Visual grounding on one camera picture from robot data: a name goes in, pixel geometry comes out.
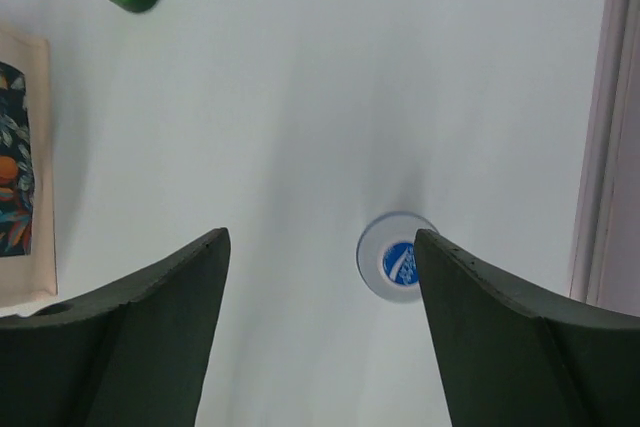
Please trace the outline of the blue label bottle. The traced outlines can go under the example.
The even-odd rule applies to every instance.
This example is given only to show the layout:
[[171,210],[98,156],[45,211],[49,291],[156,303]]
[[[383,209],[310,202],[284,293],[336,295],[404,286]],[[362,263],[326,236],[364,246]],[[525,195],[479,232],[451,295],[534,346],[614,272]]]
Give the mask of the blue label bottle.
[[367,287],[383,300],[405,304],[420,298],[414,256],[418,230],[437,232],[424,217],[393,211],[375,218],[362,232],[356,247],[356,265]]

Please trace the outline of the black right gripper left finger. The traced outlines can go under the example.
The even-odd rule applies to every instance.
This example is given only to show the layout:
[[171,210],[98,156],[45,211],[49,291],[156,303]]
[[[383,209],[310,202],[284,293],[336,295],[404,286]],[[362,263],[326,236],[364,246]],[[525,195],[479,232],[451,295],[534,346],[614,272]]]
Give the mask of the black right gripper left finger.
[[195,423],[231,253],[214,229],[78,297],[1,320],[5,426]]

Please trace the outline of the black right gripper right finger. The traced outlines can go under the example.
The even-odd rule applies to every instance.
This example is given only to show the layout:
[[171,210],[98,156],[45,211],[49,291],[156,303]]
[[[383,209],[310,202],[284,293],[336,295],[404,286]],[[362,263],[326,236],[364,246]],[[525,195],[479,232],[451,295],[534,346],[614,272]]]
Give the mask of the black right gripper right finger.
[[638,425],[637,317],[551,292],[431,230],[414,251],[452,425]]

